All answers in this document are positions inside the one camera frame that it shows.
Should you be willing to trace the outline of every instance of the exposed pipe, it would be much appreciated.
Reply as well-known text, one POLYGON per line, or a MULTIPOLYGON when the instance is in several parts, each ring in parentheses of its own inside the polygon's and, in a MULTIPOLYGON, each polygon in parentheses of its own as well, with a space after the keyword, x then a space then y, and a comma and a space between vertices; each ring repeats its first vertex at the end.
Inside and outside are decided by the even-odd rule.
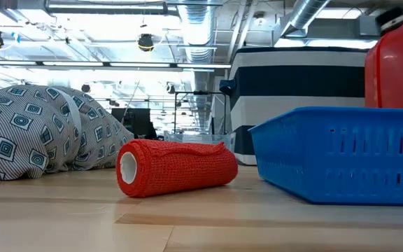
POLYGON ((242 25, 242 19, 243 19, 243 14, 245 13, 246 2, 247 2, 247 0, 241 0, 239 2, 239 10, 237 11, 237 21, 236 21, 236 25, 234 26, 234 30, 232 32, 231 43, 229 44, 226 63, 229 63, 231 61, 232 51, 234 50, 234 47, 236 45, 237 36, 239 35, 239 30, 242 25))
POLYGON ((214 43, 217 42, 217 27, 218 27, 218 19, 215 17, 215 27, 214 27, 214 43))
POLYGON ((274 43, 277 43, 283 35, 295 31, 299 31, 299 37, 306 36, 307 27, 329 2, 330 0, 297 0, 293 11, 276 21, 273 32, 274 43))
POLYGON ((293 6, 290 24, 296 29, 307 28, 330 0, 298 0, 293 6))
POLYGON ((256 5, 258 3, 259 3, 259 0, 252 0, 251 1, 250 9, 248 10, 248 17, 246 18, 245 26, 242 29, 242 33, 241 33, 241 36, 239 38, 239 44, 237 45, 237 50, 242 48, 243 42, 245 42, 246 34, 248 33, 248 30, 250 28, 250 23, 251 23, 251 20, 253 20, 253 16, 254 16, 255 11, 256 11, 256 5))
MULTIPOLYGON (((183 23, 183 40, 190 46, 210 46, 212 44, 212 31, 214 21, 213 6, 186 5, 178 6, 183 23)), ((186 57, 190 63, 211 63, 213 50, 210 48, 186 48, 186 57)), ((209 75, 203 72, 194 72, 195 90, 207 90, 209 75)), ((206 98, 195 96, 198 109, 203 109, 206 98)), ((207 116, 199 117, 199 125, 205 127, 207 116)))

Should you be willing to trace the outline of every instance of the ventilation duct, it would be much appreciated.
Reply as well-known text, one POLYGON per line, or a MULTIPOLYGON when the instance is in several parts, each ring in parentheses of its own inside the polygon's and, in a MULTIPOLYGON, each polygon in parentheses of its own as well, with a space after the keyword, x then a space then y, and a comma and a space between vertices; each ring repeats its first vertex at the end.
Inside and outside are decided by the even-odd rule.
MULTIPOLYGON (((213 6, 186 5, 178 6, 183 23, 183 40, 190 46, 209 46, 212 42, 214 21, 213 6)), ((213 50, 208 48, 186 48, 186 57, 190 63, 212 63, 213 50)), ((194 72, 195 90, 208 90, 209 75, 206 72, 194 72)), ((206 97, 194 96, 197 110, 206 109, 206 97)), ((208 113, 199 115, 201 131, 206 130, 208 113)))
POLYGON ((274 28, 275 43, 282 36, 305 37, 307 27, 330 0, 297 0, 293 11, 280 17, 274 28))

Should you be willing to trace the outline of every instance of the red container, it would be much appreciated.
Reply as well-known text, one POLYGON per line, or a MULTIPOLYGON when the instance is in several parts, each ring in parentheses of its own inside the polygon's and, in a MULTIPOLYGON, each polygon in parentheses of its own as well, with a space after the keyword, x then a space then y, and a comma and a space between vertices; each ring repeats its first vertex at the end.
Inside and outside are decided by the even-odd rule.
POLYGON ((368 53, 365 105, 403 108, 403 25, 383 36, 368 53))

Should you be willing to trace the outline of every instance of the ceiling light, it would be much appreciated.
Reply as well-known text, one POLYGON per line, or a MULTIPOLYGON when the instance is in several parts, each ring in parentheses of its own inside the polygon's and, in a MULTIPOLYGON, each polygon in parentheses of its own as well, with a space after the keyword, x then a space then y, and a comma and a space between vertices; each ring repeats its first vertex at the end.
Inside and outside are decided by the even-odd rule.
POLYGON ((178 45, 178 49, 205 49, 205 50, 217 50, 217 46, 205 46, 205 45, 178 45))
POLYGON ((205 72, 205 73, 213 73, 215 70, 214 69, 183 69, 183 72, 205 72))
MULTIPOLYGON (((78 1, 89 1, 89 2, 122 2, 122 3, 128 3, 128 1, 125 0, 78 0, 78 1)), ((149 1, 156 1, 156 0, 143 0, 142 2, 149 2, 149 1)))
POLYGON ((254 24, 256 26, 262 26, 265 25, 265 12, 264 11, 257 11, 253 15, 253 18, 255 18, 254 24))
POLYGON ((193 69, 230 69, 230 64, 177 64, 177 67, 193 68, 193 69))
POLYGON ((0 60, 0 65, 35 65, 36 62, 28 62, 28 61, 12 61, 12 60, 0 60))
POLYGON ((173 95, 175 94, 175 87, 174 85, 170 84, 170 83, 166 83, 166 91, 167 93, 173 95))
POLYGON ((170 67, 165 63, 110 63, 112 67, 170 67))
POLYGON ((45 66, 102 67, 102 62, 43 62, 45 66))
POLYGON ((152 34, 141 34, 141 37, 138 39, 138 47, 139 50, 143 52, 151 52, 153 48, 155 48, 152 40, 152 34))
POLYGON ((125 3, 125 5, 87 5, 87 4, 50 4, 48 8, 85 8, 85 9, 148 9, 148 10, 160 10, 160 7, 157 6, 144 6, 143 4, 141 5, 129 5, 128 3, 125 3))
POLYGON ((90 85, 82 85, 82 92, 90 92, 91 87, 90 85))

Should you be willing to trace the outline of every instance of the ceiling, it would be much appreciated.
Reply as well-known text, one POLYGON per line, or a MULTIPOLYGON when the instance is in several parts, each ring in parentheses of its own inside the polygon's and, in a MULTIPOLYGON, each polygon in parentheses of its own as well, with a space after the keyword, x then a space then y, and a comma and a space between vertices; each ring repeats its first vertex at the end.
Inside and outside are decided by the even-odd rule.
MULTIPOLYGON (((293 0, 260 1, 256 11, 264 13, 264 22, 250 24, 246 37, 247 46, 273 46, 271 32, 276 18, 291 12, 294 2, 293 0)), ((377 13, 378 8, 399 4, 402 5, 403 1, 332 0, 317 18, 353 19, 371 8, 377 13)), ((210 45, 214 50, 213 63, 226 63, 233 26, 237 22, 238 8, 239 0, 227 0, 223 6, 215 10, 212 31, 214 40, 210 45)), ((0 60, 95 62, 186 62, 187 60, 183 26, 177 16, 102 13, 57 13, 50 16, 43 11, 32 9, 20 9, 19 12, 23 22, 15 22, 0 12, 0 31, 3 32, 5 41, 3 50, 0 50, 0 60), (13 32, 20 35, 19 43, 14 41, 13 32), (137 46, 139 34, 143 33, 154 34, 157 46, 152 52, 142 52, 137 46)), ((297 46, 296 41, 280 42, 281 46, 297 46)), ((310 46, 322 44, 322 41, 312 41, 310 46)), ((191 71, 109 71, 72 68, 51 70, 0 66, 0 88, 20 83, 65 85, 75 89, 80 89, 82 84, 89 84, 92 86, 91 95, 100 99, 106 109, 111 107, 107 101, 103 101, 104 99, 118 100, 120 106, 126 106, 132 99, 129 103, 131 107, 151 108, 155 126, 160 130, 169 130, 173 128, 174 95, 167 93, 166 84, 173 83, 180 91, 194 91, 195 75, 191 71)), ((205 99, 207 108, 205 111, 194 105, 194 97, 187 96, 185 99, 188 99, 188 102, 183 102, 178 109, 177 127, 206 131, 207 121, 200 125, 198 118, 209 114, 210 99, 205 99)))

